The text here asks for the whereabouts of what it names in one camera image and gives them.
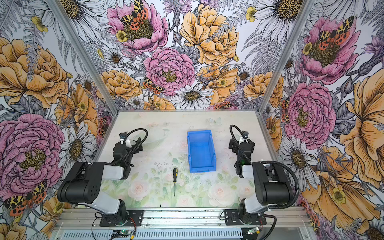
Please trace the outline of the blue plastic bin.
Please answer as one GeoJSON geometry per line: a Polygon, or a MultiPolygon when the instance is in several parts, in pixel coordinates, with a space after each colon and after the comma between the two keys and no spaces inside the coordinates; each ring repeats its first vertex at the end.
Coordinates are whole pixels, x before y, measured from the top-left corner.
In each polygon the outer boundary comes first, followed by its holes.
{"type": "Polygon", "coordinates": [[[217,157],[211,130],[187,133],[190,173],[214,172],[217,157]]]}

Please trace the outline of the aluminium corner post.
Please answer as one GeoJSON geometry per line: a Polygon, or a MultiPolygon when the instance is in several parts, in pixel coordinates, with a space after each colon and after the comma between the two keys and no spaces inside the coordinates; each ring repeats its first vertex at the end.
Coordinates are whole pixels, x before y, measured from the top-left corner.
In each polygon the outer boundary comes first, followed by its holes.
{"type": "Polygon", "coordinates": [[[79,54],[79,57],[81,58],[83,64],[85,65],[88,74],[92,77],[96,86],[100,90],[100,93],[104,97],[106,104],[108,105],[108,107],[112,112],[112,115],[116,117],[119,113],[119,109],[117,108],[117,105],[115,104],[113,98],[108,92],[101,76],[99,75],[99,72],[96,69],[96,66],[92,62],[90,55],[88,54],[85,46],[83,45],[77,30],[75,30],[74,25],[72,24],[71,20],[67,16],[61,2],[48,1],[47,4],[51,9],[51,11],[53,12],[54,16],[57,18],[58,23],[62,25],[62,29],[65,32],[65,34],[68,36],[69,40],[72,41],[72,45],[74,49],[79,54]]]}
{"type": "Polygon", "coordinates": [[[293,29],[291,33],[288,35],[287,42],[283,48],[283,51],[280,55],[280,58],[277,62],[277,65],[275,69],[273,70],[273,74],[271,77],[271,81],[269,85],[266,88],[266,92],[263,96],[262,102],[258,108],[258,114],[261,115],[264,112],[264,109],[267,106],[267,103],[269,102],[273,90],[278,84],[279,78],[281,76],[281,72],[283,71],[284,65],[287,62],[290,52],[292,51],[295,42],[297,41],[299,34],[301,33],[302,29],[305,27],[307,18],[310,15],[311,9],[314,5],[314,1],[303,1],[302,7],[298,13],[298,17],[296,20],[296,23],[293,25],[293,29]]]}

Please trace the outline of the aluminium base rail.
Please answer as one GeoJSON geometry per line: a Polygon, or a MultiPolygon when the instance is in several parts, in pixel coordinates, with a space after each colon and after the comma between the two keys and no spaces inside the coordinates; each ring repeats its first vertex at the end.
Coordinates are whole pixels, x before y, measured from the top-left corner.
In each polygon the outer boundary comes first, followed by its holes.
{"type": "MultiPolygon", "coordinates": [[[[144,219],[138,229],[180,229],[180,228],[225,228],[255,227],[227,226],[224,221],[225,209],[237,208],[144,208],[128,210],[144,210],[144,219]]],[[[100,227],[100,219],[95,217],[91,209],[64,210],[55,226],[56,230],[114,230],[133,227],[100,227]]],[[[290,207],[284,210],[271,210],[266,214],[266,225],[270,227],[277,219],[277,228],[308,227],[310,220],[301,207],[290,207]]]]}

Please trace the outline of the green circuit board left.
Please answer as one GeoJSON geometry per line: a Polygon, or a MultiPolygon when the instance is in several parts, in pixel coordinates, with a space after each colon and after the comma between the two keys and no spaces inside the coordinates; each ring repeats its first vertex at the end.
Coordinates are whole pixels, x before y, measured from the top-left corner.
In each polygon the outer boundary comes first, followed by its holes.
{"type": "Polygon", "coordinates": [[[133,239],[135,237],[136,230],[114,230],[111,235],[111,240],[115,238],[129,238],[133,239]]]}

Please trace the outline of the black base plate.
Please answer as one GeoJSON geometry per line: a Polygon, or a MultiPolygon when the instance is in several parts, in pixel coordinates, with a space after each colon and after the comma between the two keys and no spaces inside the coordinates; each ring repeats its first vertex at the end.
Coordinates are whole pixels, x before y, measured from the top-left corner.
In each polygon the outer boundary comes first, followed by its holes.
{"type": "Polygon", "coordinates": [[[144,210],[126,210],[125,213],[106,215],[99,223],[100,227],[140,227],[144,219],[144,210]]]}
{"type": "Polygon", "coordinates": [[[227,226],[261,226],[267,224],[264,216],[249,214],[239,209],[225,209],[224,221],[227,226]]]}

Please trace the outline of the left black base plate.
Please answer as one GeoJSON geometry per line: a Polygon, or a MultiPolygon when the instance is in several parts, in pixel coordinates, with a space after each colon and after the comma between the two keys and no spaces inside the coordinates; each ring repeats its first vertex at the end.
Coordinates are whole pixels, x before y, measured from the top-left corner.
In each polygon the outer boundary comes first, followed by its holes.
{"type": "Polygon", "coordinates": [[[140,227],[144,219],[144,210],[126,210],[125,213],[106,215],[99,223],[100,227],[140,227]]]}

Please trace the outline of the green circuit board right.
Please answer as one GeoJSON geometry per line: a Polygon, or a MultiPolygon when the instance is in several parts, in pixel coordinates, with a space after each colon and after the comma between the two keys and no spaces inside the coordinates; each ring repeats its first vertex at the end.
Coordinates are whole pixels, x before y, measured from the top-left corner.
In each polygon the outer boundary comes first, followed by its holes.
{"type": "Polygon", "coordinates": [[[247,231],[247,235],[254,235],[254,234],[259,234],[259,233],[260,233],[259,227],[254,227],[254,228],[247,231]]]}

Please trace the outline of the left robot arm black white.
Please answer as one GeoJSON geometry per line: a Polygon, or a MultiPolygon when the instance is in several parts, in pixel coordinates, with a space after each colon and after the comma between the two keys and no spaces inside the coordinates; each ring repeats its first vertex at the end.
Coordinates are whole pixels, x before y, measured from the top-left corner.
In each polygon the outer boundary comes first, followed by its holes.
{"type": "Polygon", "coordinates": [[[134,165],[132,158],[143,150],[148,131],[130,131],[115,144],[111,162],[75,163],[59,187],[57,198],[62,203],[84,206],[97,211],[107,224],[134,226],[135,217],[127,211],[125,202],[102,191],[104,180],[126,180],[134,165]]]}

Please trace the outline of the right aluminium corner post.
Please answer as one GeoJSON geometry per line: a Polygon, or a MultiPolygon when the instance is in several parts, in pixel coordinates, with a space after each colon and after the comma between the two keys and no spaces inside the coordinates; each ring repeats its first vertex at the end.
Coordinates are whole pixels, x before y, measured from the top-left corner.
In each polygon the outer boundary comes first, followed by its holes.
{"type": "Polygon", "coordinates": [[[302,29],[305,27],[307,18],[310,15],[311,9],[314,5],[314,1],[303,1],[302,7],[298,13],[298,17],[296,20],[296,23],[293,25],[293,29],[291,33],[288,35],[287,42],[283,48],[283,51],[280,55],[280,58],[277,62],[277,65],[275,69],[273,70],[273,74],[271,77],[271,81],[269,85],[266,88],[266,92],[263,96],[262,102],[258,108],[258,114],[261,115],[264,112],[264,109],[267,106],[267,103],[269,102],[273,90],[278,84],[279,78],[281,76],[281,72],[283,71],[284,65],[287,62],[290,52],[292,51],[295,42],[297,41],[299,34],[301,33],[302,29]]]}

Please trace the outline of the black yellow screwdriver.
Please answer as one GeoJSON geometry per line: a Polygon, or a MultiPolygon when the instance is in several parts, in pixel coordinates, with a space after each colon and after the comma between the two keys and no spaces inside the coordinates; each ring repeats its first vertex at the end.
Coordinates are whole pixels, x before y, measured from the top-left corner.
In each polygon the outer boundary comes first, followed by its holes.
{"type": "Polygon", "coordinates": [[[177,182],[177,177],[178,177],[178,168],[173,169],[173,195],[174,197],[176,196],[176,182],[177,182]]]}

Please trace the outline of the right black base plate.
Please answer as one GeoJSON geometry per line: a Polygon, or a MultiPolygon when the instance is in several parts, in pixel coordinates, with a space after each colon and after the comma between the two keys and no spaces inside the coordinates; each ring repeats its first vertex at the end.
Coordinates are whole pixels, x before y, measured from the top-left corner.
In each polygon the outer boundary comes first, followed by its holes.
{"type": "Polygon", "coordinates": [[[261,226],[267,224],[264,216],[249,214],[239,209],[225,209],[224,221],[227,226],[261,226]]]}

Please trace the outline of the green circuit board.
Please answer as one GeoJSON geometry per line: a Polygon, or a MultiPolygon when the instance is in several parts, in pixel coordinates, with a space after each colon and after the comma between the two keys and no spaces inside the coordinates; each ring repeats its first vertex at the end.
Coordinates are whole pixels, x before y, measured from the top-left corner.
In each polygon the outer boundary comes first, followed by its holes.
{"type": "Polygon", "coordinates": [[[259,227],[254,227],[254,228],[247,231],[247,235],[254,235],[254,234],[259,234],[259,233],[260,233],[259,227]]]}
{"type": "Polygon", "coordinates": [[[111,240],[115,238],[129,238],[133,239],[135,237],[136,230],[114,230],[111,235],[111,240]]]}

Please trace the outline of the left aluminium corner post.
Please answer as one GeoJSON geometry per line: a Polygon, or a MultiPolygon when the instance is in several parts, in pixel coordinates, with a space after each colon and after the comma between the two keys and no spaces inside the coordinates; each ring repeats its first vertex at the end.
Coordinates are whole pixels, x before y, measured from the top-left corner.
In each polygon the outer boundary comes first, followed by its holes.
{"type": "Polygon", "coordinates": [[[74,49],[79,54],[79,57],[81,58],[83,64],[85,65],[88,74],[92,77],[96,86],[100,90],[100,93],[104,97],[106,104],[108,105],[108,107],[112,112],[112,115],[116,117],[119,113],[119,109],[117,108],[117,105],[115,104],[113,98],[108,92],[101,76],[99,75],[99,72],[96,69],[96,66],[92,62],[90,55],[88,54],[85,46],[83,45],[77,30],[75,30],[74,25],[72,24],[71,20],[67,16],[61,2],[48,1],[47,4],[51,9],[51,11],[53,12],[54,16],[57,18],[58,23],[62,25],[62,29],[65,32],[65,34],[68,36],[69,40],[72,41],[72,45],[74,49]]]}

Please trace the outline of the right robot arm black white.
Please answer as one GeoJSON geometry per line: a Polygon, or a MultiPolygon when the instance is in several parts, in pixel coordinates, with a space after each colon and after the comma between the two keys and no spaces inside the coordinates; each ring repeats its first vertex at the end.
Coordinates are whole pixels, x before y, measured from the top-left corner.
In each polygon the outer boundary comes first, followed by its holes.
{"type": "Polygon", "coordinates": [[[298,193],[290,185],[285,172],[289,172],[295,183],[298,182],[295,173],[288,166],[277,161],[252,162],[251,155],[255,143],[248,138],[248,133],[241,131],[237,139],[230,126],[231,139],[229,149],[236,154],[234,164],[236,174],[253,183],[253,195],[241,200],[237,210],[225,210],[227,226],[235,225],[262,225],[266,223],[265,212],[271,209],[286,209],[291,207],[298,198],[298,193]]]}

